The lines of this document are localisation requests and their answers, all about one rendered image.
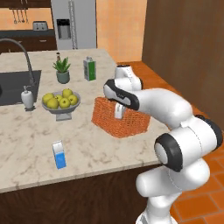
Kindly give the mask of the black curved tap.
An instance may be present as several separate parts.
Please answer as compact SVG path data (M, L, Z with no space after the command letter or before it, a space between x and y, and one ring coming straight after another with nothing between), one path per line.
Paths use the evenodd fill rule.
M29 71L29 75L30 75L29 76L30 83L32 86L36 86L37 83L36 83L34 75L33 75L30 58L29 58L28 52L25 50L25 48L18 41L14 40L12 38L0 38L0 42L11 42L11 43L14 43L15 45L19 46L22 49L22 51L24 52L24 56L26 58L27 66L28 66L28 71Z

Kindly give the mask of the dark wood base cupboards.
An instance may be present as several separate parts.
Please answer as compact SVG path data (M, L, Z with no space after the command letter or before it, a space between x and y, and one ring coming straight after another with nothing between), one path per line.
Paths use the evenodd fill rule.
M14 39L19 42L27 52L56 50L54 30L48 31L0 31L0 39ZM16 53L22 49L11 42L0 42L0 53Z

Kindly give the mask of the orange woven basket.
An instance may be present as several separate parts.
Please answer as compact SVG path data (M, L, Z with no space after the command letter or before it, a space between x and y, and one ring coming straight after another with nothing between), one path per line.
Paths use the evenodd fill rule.
M116 103L104 97L94 99L92 123L113 137L123 138L147 131L151 117L126 108L122 118L115 118Z

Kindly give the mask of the dark wood island cabinet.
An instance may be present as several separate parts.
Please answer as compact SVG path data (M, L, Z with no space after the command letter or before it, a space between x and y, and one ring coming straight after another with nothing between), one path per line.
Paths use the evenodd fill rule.
M0 194L0 224L135 224L146 199L137 175L152 166Z

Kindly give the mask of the green and white carton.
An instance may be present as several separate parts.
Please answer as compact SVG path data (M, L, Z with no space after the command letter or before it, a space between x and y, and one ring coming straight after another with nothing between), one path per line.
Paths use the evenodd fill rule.
M89 56L83 60L84 77L88 81L96 79L96 62Z

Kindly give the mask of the dark grey sink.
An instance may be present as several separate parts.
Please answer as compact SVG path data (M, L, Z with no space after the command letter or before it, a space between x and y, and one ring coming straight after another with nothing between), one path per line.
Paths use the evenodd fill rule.
M40 83L40 70L33 72L36 85L30 83L30 74L28 71L0 73L0 106L21 104L21 93L24 86L32 92L34 101L37 101Z

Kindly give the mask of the tall brown wood cabinet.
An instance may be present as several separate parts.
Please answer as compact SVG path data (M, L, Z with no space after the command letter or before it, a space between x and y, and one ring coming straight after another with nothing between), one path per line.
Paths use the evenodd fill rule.
M148 0L142 61L224 130L224 0Z

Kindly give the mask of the grey fruit bowl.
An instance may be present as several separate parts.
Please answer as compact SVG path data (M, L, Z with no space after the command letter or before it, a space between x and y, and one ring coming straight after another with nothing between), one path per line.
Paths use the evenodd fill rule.
M48 110L50 113L56 115L57 121L65 121L65 120L71 120L72 119L72 112L75 111L75 109L80 105L81 103L81 97L78 93L73 92L74 95L77 96L78 101L75 105L70 106L69 108L61 108L58 107L57 109L48 108L45 104L42 104L42 107L45 110Z

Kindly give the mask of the white soap dispenser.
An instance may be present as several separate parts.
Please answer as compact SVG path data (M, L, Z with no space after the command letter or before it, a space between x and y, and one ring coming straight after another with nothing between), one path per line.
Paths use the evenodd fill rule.
M34 110L34 97L28 86L24 86L24 91L21 93L21 100L26 110Z

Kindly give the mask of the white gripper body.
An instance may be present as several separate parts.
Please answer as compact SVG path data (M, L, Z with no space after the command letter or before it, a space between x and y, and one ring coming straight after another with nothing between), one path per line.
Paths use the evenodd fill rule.
M123 114L125 112L125 109L126 108L122 104L117 102L115 104L115 118L116 119L122 119L123 118Z

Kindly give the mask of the grey fridge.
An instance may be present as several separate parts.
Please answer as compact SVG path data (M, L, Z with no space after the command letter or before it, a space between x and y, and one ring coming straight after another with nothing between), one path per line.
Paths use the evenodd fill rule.
M58 50L96 48L96 1L51 0Z

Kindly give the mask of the dark wood wall cupboards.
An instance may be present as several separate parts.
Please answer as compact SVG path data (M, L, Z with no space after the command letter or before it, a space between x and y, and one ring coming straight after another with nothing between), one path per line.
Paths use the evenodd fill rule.
M0 0L0 8L50 8L51 0Z

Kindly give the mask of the blue and white carton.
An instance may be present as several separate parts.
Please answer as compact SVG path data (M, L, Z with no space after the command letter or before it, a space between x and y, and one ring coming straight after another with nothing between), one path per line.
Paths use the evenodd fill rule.
M67 166L65 152L61 141L54 142L52 144L52 152L54 155L54 161L58 169Z

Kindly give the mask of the potted green plant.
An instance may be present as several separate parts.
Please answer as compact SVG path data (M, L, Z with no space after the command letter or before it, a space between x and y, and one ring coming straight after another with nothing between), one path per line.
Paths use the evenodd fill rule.
M67 84L70 81L69 67L71 64L68 62L68 58L63 60L57 59L53 63L53 68L56 70L57 80L61 84Z

